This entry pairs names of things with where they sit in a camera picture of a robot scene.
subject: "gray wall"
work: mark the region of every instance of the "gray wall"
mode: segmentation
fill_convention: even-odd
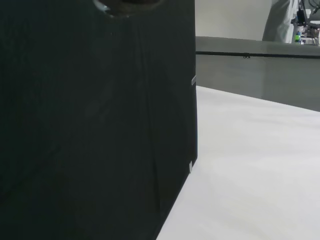
[[[196,49],[320,55],[312,46],[214,37],[197,38]],[[196,64],[198,86],[320,111],[320,60],[197,55]]]
[[[262,40],[272,0],[195,0],[196,36]]]

